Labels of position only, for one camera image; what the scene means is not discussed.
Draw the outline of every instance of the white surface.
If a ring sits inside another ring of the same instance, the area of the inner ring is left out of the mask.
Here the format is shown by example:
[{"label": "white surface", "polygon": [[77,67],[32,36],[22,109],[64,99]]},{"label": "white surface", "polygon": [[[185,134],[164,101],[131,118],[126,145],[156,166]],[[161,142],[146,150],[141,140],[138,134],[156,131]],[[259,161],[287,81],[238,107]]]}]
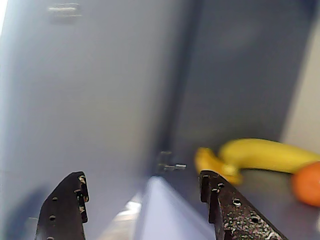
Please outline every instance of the white surface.
[{"label": "white surface", "polygon": [[201,217],[163,178],[151,177],[145,196],[143,228],[137,240],[216,239],[214,225]]},{"label": "white surface", "polygon": [[53,3],[7,5],[2,240],[24,239],[25,222],[70,172],[87,176],[90,240],[146,183],[185,24],[183,0],[77,0],[82,17],[71,22],[50,20]]},{"label": "white surface", "polygon": [[281,141],[320,154],[320,17],[306,46],[300,79]]}]

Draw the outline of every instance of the screw hole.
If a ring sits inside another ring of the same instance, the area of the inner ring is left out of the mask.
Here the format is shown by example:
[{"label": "screw hole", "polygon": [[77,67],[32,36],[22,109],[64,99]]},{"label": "screw hole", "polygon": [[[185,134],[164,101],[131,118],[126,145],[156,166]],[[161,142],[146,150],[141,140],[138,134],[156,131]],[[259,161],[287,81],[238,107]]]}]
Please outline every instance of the screw hole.
[{"label": "screw hole", "polygon": [[241,206],[241,201],[239,198],[235,198],[232,200],[233,205],[235,205],[236,207],[240,207]]},{"label": "screw hole", "polygon": [[256,216],[252,216],[251,221],[255,224],[259,223],[259,219]]},{"label": "screw hole", "polygon": [[50,219],[50,221],[54,221],[54,220],[56,220],[56,216],[55,216],[55,215],[51,215],[51,216],[49,217],[49,219]]}]

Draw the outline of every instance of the banana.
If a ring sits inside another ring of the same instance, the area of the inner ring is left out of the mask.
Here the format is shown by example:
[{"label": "banana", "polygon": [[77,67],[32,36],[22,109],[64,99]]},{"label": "banana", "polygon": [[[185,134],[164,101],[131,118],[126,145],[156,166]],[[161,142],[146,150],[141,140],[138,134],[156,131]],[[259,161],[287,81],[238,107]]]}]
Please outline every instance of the banana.
[{"label": "banana", "polygon": [[200,147],[194,159],[198,173],[211,170],[235,185],[242,183],[240,169],[263,169],[294,174],[317,161],[320,161],[319,154],[258,138],[231,140],[220,148],[218,157],[211,149]]},{"label": "banana", "polygon": [[242,183],[242,176],[240,174],[227,175],[224,173],[225,164],[215,156],[210,148],[198,148],[195,153],[194,163],[198,173],[203,170],[210,170],[224,177],[231,184],[237,185]]},{"label": "banana", "polygon": [[320,160],[320,155],[296,146],[243,138],[227,142],[218,153],[225,165],[224,174],[237,176],[240,169],[263,169],[294,174],[302,167]]}]

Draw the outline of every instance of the screw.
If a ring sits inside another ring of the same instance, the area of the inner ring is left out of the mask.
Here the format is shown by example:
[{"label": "screw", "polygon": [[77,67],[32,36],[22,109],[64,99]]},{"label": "screw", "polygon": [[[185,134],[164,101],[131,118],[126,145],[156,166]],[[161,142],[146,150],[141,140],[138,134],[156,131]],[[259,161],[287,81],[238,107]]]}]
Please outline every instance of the screw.
[{"label": "screw", "polygon": [[187,167],[186,164],[165,165],[163,167],[163,170],[164,171],[185,170],[186,167]]}]

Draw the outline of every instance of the gray surface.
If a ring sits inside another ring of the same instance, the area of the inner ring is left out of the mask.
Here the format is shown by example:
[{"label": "gray surface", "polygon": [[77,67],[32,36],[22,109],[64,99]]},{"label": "gray surface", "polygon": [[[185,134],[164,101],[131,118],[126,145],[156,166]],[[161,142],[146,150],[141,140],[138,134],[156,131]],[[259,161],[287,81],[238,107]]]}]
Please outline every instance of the gray surface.
[{"label": "gray surface", "polygon": [[9,0],[1,36],[0,239],[26,222],[70,172],[84,171],[94,240],[148,179],[185,28],[184,0]]},{"label": "gray surface", "polygon": [[[208,208],[200,202],[196,171],[169,172],[165,179],[193,208],[208,219]],[[297,202],[291,193],[290,175],[286,173],[245,170],[239,191],[289,240],[319,240],[317,231],[319,208]]]}]

